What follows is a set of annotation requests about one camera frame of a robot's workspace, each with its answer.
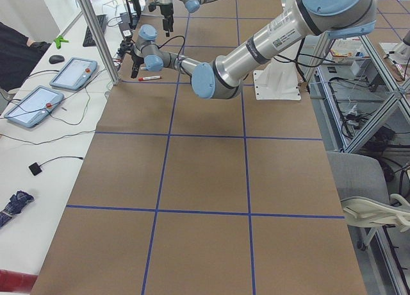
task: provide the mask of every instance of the tablet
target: tablet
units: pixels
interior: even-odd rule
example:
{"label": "tablet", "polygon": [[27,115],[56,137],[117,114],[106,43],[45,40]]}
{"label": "tablet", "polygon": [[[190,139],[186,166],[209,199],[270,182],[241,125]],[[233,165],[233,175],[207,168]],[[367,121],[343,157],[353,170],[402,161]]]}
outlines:
{"label": "tablet", "polygon": [[97,62],[81,58],[71,58],[61,71],[50,81],[50,86],[78,91],[97,69]]}
{"label": "tablet", "polygon": [[23,127],[32,128],[43,121],[63,98],[62,93],[39,86],[9,110],[4,118]]}

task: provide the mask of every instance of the red cylinder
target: red cylinder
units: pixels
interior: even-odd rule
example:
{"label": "red cylinder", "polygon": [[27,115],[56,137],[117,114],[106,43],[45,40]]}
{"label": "red cylinder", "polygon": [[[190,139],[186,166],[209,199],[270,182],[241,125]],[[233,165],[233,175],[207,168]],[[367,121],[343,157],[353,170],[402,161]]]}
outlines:
{"label": "red cylinder", "polygon": [[0,269],[0,292],[30,293],[36,280],[35,274]]}

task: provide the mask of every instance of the black plug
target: black plug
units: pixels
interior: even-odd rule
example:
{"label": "black plug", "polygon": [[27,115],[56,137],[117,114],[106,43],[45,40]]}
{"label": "black plug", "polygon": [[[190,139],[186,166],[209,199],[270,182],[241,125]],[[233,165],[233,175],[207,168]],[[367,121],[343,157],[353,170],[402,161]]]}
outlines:
{"label": "black plug", "polygon": [[43,170],[41,170],[39,164],[36,163],[36,162],[32,165],[29,165],[28,169],[30,169],[31,173],[33,173],[34,176],[36,176],[37,174],[43,172]]}

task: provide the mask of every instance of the chair caster wheel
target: chair caster wheel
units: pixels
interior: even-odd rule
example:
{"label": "chair caster wheel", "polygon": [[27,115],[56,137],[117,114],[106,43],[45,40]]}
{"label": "chair caster wheel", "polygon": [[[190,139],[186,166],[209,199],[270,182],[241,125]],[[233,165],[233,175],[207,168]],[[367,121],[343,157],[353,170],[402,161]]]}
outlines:
{"label": "chair caster wheel", "polygon": [[357,242],[356,247],[361,251],[366,251],[368,248],[367,246],[365,246],[365,244],[363,244],[361,240]]}

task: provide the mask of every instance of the gray chair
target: gray chair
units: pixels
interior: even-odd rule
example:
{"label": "gray chair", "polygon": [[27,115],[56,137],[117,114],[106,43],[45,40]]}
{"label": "gray chair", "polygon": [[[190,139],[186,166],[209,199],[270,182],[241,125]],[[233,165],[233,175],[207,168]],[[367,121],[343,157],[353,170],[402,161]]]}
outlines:
{"label": "gray chair", "polygon": [[347,224],[370,228],[358,243],[366,250],[380,226],[392,224],[401,232],[410,229],[410,203],[402,196],[389,196],[383,171],[374,158],[327,152]]}

